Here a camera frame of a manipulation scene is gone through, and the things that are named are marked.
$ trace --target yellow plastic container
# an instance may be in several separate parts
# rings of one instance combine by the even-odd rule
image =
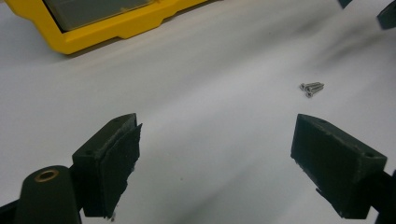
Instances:
[[[163,19],[178,11],[206,1],[208,0],[148,1],[148,4],[135,9],[122,8],[118,15],[106,19],[76,28],[66,27],[68,31],[61,30],[42,0],[6,0],[6,3],[16,15],[32,21],[52,49],[70,54],[117,36],[129,38],[144,33],[160,26]]]

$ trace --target yellow edge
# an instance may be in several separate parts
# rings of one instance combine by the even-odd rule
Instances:
[[[6,0],[18,16],[32,21],[49,46],[70,54],[113,37],[129,38],[158,27],[163,19],[207,0],[156,0],[118,16],[62,33],[42,0]]]

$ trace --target screw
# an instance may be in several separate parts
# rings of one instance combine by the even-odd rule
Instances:
[[[302,91],[305,91],[306,90],[306,88],[308,88],[308,87],[314,87],[314,86],[318,86],[318,85],[320,85],[321,83],[320,82],[313,82],[313,83],[302,83],[301,85],[300,85],[300,89],[302,90]]]
[[[311,97],[313,97],[316,93],[318,93],[321,90],[323,90],[323,86],[314,88],[314,89],[312,89],[312,91],[308,91],[306,93],[306,97],[311,98]]]
[[[314,90],[316,90],[316,89],[319,89],[320,87],[324,87],[324,84],[323,84],[323,83],[320,83],[320,84],[317,85],[317,86],[310,86],[310,87],[307,87],[307,88],[305,88],[305,91],[306,91],[306,92],[312,92],[312,91],[314,91]]]

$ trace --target white table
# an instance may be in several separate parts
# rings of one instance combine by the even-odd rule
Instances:
[[[0,204],[109,120],[137,113],[141,158],[116,223],[341,219],[290,158],[297,114],[326,119],[396,169],[396,29],[387,1],[226,0],[72,56],[0,4]],[[302,82],[325,89],[312,99]],[[107,223],[83,218],[84,223]]]

